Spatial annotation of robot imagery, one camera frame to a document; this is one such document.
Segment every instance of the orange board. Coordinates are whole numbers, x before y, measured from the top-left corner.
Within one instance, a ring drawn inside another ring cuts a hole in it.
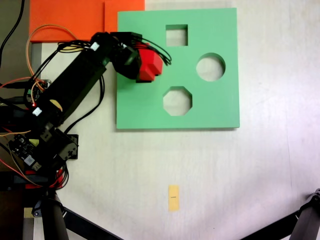
[[[118,31],[118,12],[144,11],[145,0],[105,0],[104,31]]]
[[[90,40],[96,32],[114,32],[120,11],[143,11],[145,0],[30,0],[29,34],[45,24],[57,24],[73,32],[78,39]],[[40,29],[33,43],[54,43],[74,38],[55,27]]]

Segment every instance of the square hole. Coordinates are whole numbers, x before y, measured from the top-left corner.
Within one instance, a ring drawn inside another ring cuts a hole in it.
[[[166,25],[166,45],[168,47],[188,46],[188,25]]]

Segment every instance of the yellow sticky note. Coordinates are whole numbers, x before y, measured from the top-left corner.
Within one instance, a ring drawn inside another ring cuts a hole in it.
[[[169,185],[169,212],[179,210],[179,186]]]

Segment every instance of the white label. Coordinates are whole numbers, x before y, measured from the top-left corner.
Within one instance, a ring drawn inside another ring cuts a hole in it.
[[[32,158],[32,156],[29,155],[25,158],[24,162],[31,166],[35,162],[35,160]]]
[[[32,166],[32,169],[35,170],[35,171],[38,171],[39,168],[41,168],[41,165],[40,165],[38,162],[36,162],[36,163]]]
[[[90,48],[91,48],[93,51],[96,51],[99,47],[100,47],[100,45],[99,45],[98,43],[94,42],[94,43],[92,43],[92,45],[91,45]]]
[[[32,114],[33,114],[33,115],[36,115],[37,117],[39,116],[40,113],[42,113],[42,110],[41,110],[39,107],[37,107],[37,108],[32,112]]]

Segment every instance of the green board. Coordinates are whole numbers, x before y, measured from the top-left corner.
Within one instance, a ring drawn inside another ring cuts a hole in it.
[[[166,46],[170,26],[187,26],[187,45]],[[235,8],[119,12],[118,31],[140,33],[172,56],[172,65],[163,65],[162,75],[154,82],[135,83],[117,75],[118,129],[240,126]],[[196,71],[200,58],[210,53],[225,63],[223,76],[212,82]],[[182,116],[172,116],[164,109],[164,95],[177,88],[192,95],[192,108]]]

